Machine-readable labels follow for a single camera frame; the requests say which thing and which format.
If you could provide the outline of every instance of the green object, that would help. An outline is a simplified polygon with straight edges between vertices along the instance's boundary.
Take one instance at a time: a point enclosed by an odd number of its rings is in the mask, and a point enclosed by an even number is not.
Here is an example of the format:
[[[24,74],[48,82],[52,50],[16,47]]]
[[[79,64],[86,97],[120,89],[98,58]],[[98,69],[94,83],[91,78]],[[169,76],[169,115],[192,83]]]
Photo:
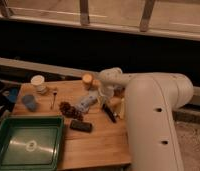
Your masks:
[[[63,117],[9,117],[0,127],[0,170],[54,171]]]

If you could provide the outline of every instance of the white lid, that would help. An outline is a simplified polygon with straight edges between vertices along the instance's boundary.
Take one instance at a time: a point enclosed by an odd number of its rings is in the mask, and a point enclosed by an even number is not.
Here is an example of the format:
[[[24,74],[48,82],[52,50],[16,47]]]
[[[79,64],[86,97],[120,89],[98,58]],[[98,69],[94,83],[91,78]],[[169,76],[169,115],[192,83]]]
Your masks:
[[[35,75],[31,79],[31,84],[34,86],[38,86],[45,82],[45,78],[42,75]]]

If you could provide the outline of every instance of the small cup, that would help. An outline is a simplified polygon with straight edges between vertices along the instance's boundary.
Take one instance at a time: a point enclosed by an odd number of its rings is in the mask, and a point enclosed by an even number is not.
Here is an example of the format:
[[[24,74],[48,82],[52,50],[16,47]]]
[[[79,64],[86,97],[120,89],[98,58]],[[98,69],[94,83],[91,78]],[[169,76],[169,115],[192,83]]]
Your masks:
[[[83,85],[86,90],[89,90],[92,87],[93,80],[94,78],[91,74],[87,73],[82,76]]]
[[[32,77],[31,84],[35,87],[37,93],[46,93],[47,87],[45,85],[45,78],[42,75],[35,75]]]
[[[34,112],[37,109],[37,102],[32,94],[23,96],[21,100],[28,110]]]

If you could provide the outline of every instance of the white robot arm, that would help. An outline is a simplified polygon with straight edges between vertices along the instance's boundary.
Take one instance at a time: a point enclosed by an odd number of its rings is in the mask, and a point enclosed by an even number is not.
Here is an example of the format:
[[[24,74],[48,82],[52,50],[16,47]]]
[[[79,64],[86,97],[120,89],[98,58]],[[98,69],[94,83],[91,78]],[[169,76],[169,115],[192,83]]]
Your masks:
[[[99,74],[100,96],[110,98],[113,86],[125,90],[125,114],[134,171],[183,171],[172,109],[193,96],[191,81],[182,74],[123,74],[120,68]]]

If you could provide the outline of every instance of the wooden table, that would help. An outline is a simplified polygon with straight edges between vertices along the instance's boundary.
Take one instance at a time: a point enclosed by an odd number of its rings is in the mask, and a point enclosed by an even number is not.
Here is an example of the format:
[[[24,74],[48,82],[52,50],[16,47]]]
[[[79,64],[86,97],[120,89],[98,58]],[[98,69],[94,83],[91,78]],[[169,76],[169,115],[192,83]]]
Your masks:
[[[22,84],[17,102],[13,109],[14,115],[61,115],[59,103],[68,101],[74,105],[88,92],[84,90],[81,81],[59,81],[46,83],[49,91],[39,95],[34,87]],[[54,109],[50,109],[52,89],[58,88]],[[21,103],[25,94],[33,94],[38,102],[36,112],[29,112]],[[84,133],[69,129],[71,119],[65,118],[67,125],[58,170],[90,168],[100,166],[125,165],[131,162],[127,133],[124,120],[112,123],[109,117],[101,111],[99,104],[91,106],[84,115],[84,121],[93,124],[92,133]]]

